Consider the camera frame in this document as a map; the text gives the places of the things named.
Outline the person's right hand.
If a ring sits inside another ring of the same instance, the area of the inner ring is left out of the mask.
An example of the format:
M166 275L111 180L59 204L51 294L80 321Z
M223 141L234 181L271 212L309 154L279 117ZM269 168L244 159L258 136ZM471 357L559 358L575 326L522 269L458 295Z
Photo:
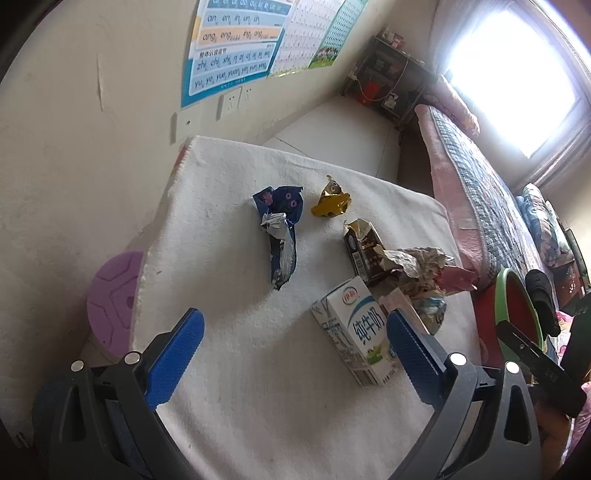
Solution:
M551 479L561 465L562 454L570 434L570 420L545 403L535 405L539 429L546 435L542 441L542 478Z

